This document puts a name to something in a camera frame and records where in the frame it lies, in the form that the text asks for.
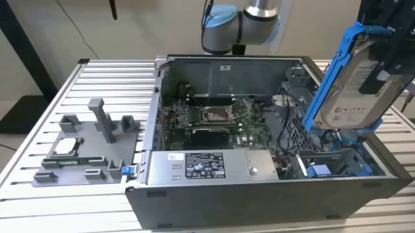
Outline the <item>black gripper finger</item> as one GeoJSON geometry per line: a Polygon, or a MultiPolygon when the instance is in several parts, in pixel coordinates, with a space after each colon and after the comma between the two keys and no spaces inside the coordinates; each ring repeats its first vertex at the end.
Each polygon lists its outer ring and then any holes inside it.
{"type": "Polygon", "coordinates": [[[373,70],[359,88],[360,94],[373,95],[379,92],[389,77],[385,70],[373,70]]]}

